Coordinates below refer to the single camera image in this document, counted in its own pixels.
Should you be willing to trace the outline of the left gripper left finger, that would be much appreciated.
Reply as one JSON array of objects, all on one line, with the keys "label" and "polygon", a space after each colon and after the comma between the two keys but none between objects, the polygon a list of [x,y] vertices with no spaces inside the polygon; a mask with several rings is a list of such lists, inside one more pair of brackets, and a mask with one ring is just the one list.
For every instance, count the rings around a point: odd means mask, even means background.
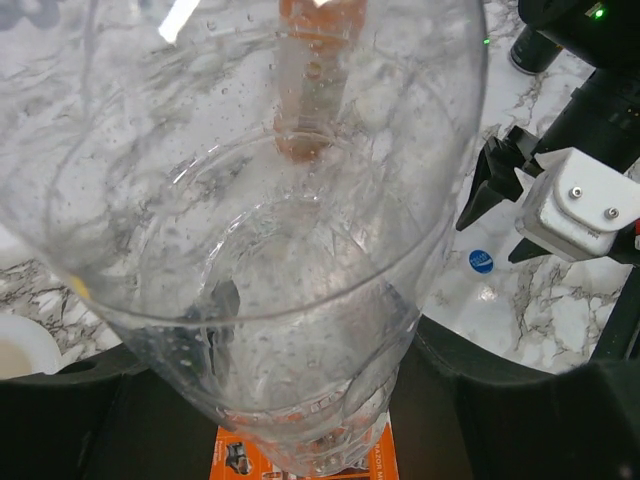
[{"label": "left gripper left finger", "polygon": [[206,479],[215,425],[120,345],[1,383],[4,479]]}]

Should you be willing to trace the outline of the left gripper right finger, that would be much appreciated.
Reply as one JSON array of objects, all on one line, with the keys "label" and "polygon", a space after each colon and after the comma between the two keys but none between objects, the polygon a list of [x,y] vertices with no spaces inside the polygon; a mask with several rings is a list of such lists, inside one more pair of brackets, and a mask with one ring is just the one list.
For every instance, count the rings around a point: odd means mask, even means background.
[{"label": "left gripper right finger", "polygon": [[402,479],[636,479],[639,363],[553,375],[421,324],[391,420]]}]

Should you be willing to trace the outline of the blue cap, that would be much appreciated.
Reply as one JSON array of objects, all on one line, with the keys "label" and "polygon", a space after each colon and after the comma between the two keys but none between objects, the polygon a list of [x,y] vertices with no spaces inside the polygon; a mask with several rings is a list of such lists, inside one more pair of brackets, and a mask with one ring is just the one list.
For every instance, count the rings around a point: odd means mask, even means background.
[{"label": "blue cap", "polygon": [[477,273],[486,275],[494,270],[494,260],[492,255],[482,249],[472,250],[468,255],[470,267]]}]

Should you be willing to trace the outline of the clear bottle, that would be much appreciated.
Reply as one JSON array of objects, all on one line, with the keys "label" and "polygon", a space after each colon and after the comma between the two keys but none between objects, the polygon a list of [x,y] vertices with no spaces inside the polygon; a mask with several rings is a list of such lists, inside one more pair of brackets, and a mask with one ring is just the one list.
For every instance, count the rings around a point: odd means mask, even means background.
[{"label": "clear bottle", "polygon": [[388,408],[487,51],[478,1],[366,1],[330,145],[295,163],[280,2],[3,2],[1,221],[192,405],[292,461]]}]

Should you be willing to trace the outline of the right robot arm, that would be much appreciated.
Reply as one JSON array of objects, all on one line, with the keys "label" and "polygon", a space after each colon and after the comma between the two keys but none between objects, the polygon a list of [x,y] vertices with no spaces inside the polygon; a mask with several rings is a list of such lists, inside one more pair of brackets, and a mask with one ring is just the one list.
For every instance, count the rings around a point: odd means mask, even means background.
[{"label": "right robot arm", "polygon": [[513,127],[490,137],[476,163],[456,227],[503,201],[520,204],[517,264],[555,255],[610,258],[631,272],[595,350],[597,359],[639,356],[639,5],[635,1],[522,1],[524,30],[509,57],[522,72],[545,71],[561,52],[591,75],[541,136]]}]

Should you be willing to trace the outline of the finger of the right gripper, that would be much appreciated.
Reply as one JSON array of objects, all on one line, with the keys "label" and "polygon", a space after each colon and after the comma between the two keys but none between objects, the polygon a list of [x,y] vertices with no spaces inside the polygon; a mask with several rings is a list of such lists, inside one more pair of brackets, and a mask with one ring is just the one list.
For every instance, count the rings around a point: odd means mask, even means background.
[{"label": "finger of the right gripper", "polygon": [[543,248],[523,238],[508,255],[508,261],[517,264],[543,255]]},{"label": "finger of the right gripper", "polygon": [[456,222],[463,231],[500,202],[491,158],[492,147],[486,144],[479,153],[468,200]]}]

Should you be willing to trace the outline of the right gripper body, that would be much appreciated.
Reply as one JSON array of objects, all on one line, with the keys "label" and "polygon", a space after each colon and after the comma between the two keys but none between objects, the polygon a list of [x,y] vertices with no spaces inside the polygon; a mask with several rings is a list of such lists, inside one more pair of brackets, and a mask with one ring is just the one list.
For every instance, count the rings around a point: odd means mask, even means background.
[{"label": "right gripper body", "polygon": [[490,137],[485,143],[483,154],[489,168],[488,187],[500,200],[515,203],[524,192],[517,170],[533,178],[543,172],[534,158],[538,142],[536,136],[514,126],[503,139]]}]

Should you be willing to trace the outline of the white green bottle cap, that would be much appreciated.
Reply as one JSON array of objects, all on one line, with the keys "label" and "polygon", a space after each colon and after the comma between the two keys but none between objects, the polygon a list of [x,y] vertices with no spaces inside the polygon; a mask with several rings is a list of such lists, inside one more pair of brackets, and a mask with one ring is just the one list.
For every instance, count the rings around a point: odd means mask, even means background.
[{"label": "white green bottle cap", "polygon": [[0,328],[2,380],[37,373],[51,375],[63,368],[55,339],[35,321],[2,314]]}]

